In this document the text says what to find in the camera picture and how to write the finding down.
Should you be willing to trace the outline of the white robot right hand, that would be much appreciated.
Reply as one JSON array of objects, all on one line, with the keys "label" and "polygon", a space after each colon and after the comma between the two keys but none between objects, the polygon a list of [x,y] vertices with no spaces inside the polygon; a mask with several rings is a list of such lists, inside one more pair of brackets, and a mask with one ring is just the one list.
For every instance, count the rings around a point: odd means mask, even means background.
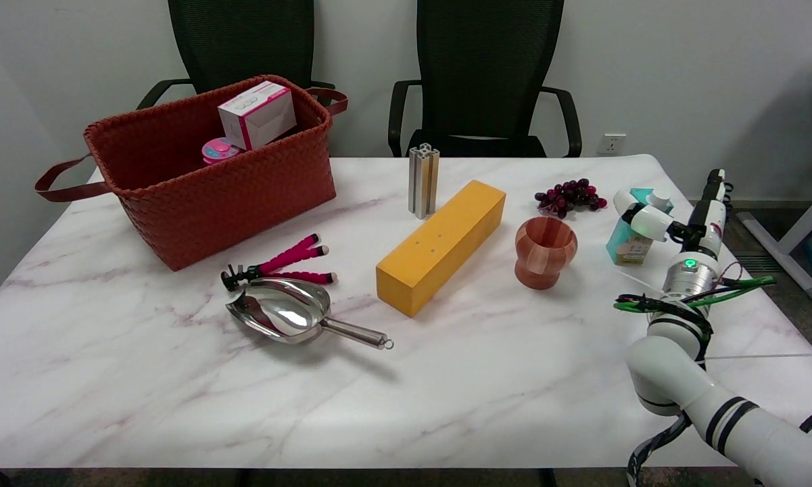
[{"label": "white robot right hand", "polygon": [[646,200],[639,200],[631,191],[618,191],[613,206],[632,231],[653,241],[668,239],[681,244],[683,252],[697,252],[717,259],[727,221],[728,192],[733,185],[726,182],[724,169],[712,170],[702,197],[684,223]]}]

